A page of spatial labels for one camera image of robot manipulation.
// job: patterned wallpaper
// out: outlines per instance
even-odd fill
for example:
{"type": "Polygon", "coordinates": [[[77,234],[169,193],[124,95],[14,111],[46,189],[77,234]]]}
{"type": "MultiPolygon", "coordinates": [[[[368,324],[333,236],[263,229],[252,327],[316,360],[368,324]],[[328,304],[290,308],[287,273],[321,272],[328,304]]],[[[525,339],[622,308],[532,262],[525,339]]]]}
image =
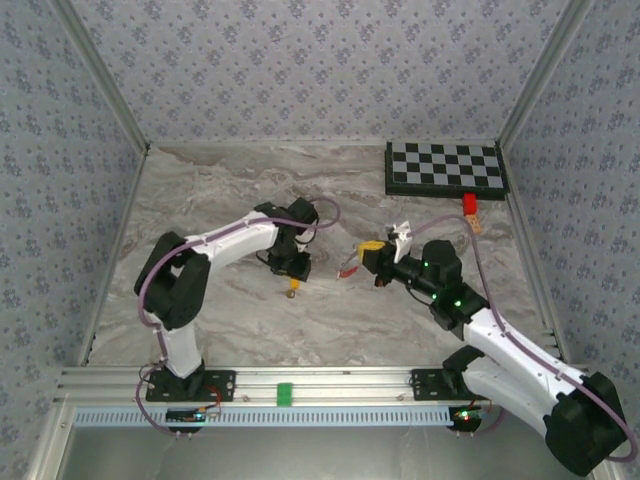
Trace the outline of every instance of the patterned wallpaper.
{"type": "Polygon", "coordinates": [[[138,158],[44,0],[0,4],[0,478],[76,362],[138,158]]]}
{"type": "Polygon", "coordinates": [[[566,0],[74,0],[145,137],[495,138],[566,0]]]}
{"type": "Polygon", "coordinates": [[[573,356],[640,435],[640,4],[595,5],[508,158],[573,356]]]}

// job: green clip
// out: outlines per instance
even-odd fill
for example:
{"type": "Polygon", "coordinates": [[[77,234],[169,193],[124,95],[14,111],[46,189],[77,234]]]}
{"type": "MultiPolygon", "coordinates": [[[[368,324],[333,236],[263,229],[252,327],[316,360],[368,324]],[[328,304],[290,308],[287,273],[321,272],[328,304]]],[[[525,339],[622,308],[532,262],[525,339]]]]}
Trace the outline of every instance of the green clip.
{"type": "Polygon", "coordinates": [[[279,383],[277,405],[290,407],[293,403],[293,383],[279,383]]]}

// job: checkerboard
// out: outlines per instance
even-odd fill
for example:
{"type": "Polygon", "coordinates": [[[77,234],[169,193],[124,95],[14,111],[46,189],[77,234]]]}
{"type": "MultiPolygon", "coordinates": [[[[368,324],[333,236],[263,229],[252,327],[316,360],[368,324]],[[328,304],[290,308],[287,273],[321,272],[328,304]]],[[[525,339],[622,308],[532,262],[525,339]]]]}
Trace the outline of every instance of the checkerboard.
{"type": "Polygon", "coordinates": [[[387,195],[504,200],[509,191],[500,147],[388,142],[387,195]]]}

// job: red block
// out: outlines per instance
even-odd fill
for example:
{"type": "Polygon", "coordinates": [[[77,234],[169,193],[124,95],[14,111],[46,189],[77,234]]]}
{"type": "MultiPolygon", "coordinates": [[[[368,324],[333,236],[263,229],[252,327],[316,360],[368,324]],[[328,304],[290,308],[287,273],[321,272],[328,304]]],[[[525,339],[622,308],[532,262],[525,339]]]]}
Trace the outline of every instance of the red block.
{"type": "Polygon", "coordinates": [[[473,215],[478,211],[475,193],[465,193],[462,197],[462,211],[465,215],[473,215]]]}

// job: marble table surface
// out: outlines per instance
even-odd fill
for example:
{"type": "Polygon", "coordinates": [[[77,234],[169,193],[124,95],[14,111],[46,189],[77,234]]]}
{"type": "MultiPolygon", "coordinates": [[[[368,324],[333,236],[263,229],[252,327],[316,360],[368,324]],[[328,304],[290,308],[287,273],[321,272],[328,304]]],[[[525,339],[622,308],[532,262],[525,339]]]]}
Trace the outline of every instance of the marble table surface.
{"type": "MultiPolygon", "coordinates": [[[[196,320],[199,347],[208,365],[437,365],[461,347],[438,327],[428,309],[401,284],[375,288],[361,268],[336,280],[354,244],[384,238],[385,225],[409,220],[415,228],[445,213],[461,213],[451,199],[384,194],[383,147],[184,146],[152,148],[135,196],[90,365],[142,365],[159,348],[136,317],[135,282],[156,240],[168,230],[213,230],[272,201],[287,206],[298,196],[329,196],[340,203],[339,224],[319,232],[310,245],[312,271],[295,298],[288,280],[274,276],[253,256],[209,279],[196,320]]],[[[318,204],[321,220],[333,215],[318,204]]],[[[499,310],[540,341],[534,309],[504,202],[479,202],[484,232],[483,265],[499,310]]],[[[463,260],[465,280],[481,285],[469,238],[457,222],[417,237],[414,251],[430,239],[449,239],[463,260]]]]}

